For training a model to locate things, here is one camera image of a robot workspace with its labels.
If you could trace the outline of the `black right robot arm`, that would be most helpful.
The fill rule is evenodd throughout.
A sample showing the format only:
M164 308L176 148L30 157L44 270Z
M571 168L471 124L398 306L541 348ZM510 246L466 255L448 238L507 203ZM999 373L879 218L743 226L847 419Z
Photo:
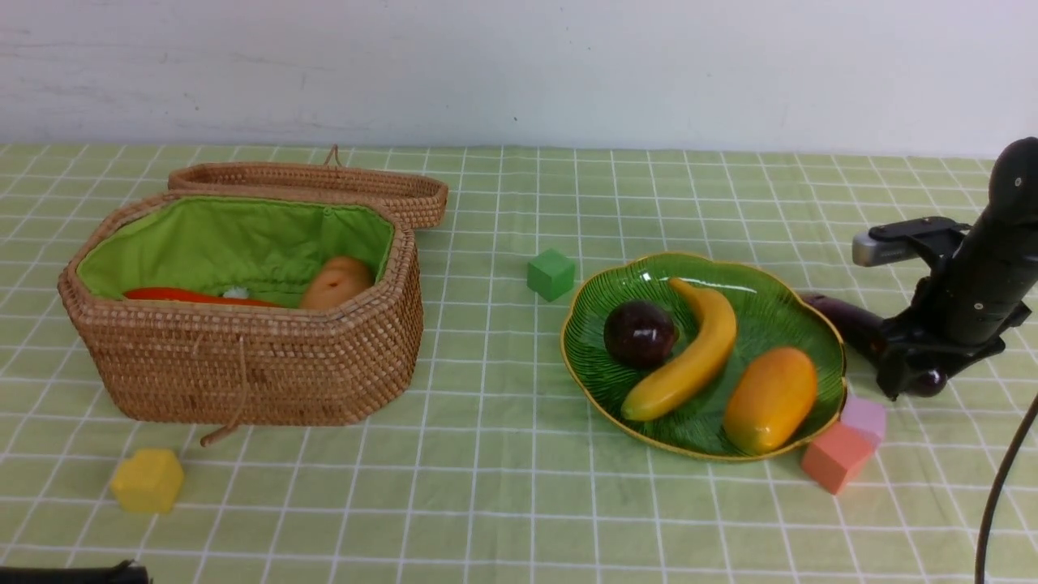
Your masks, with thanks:
M951 377L1004 351L1002 334L1030 317L1036 180L1037 141L1020 138L998 156L989 203L972 225L937 216L869 230L875 243L919 256L930 269L911 304L880 325L877 385L889 399L941 392Z

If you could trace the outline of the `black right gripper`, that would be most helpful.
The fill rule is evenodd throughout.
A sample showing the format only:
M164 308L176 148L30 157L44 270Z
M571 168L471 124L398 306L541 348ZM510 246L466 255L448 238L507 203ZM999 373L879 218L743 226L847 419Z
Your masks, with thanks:
M953 255L916 285L911 304L883 321L885 356L877 385L890 402L920 391L916 371L937 369L949 380L1000 354L1002 334L1033 311L1033 234L1030 230L971 232Z

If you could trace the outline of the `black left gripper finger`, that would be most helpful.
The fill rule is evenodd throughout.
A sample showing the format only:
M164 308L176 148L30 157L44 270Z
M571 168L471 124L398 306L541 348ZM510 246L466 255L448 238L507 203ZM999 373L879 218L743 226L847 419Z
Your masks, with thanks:
M1 568L1 583L152 583L147 569L133 560L103 568Z

